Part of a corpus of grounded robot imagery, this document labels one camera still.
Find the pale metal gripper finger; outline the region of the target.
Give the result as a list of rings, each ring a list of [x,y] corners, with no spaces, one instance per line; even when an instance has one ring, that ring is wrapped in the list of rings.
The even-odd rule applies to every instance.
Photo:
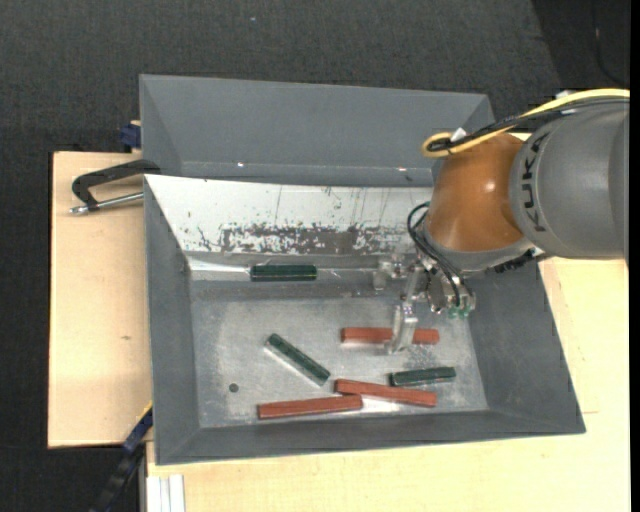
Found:
[[[401,349],[409,348],[413,343],[418,318],[413,308],[404,308],[401,319]]]
[[[389,341],[389,351],[398,352],[402,347],[402,335],[404,325],[404,309],[398,305],[394,310],[392,337]]]

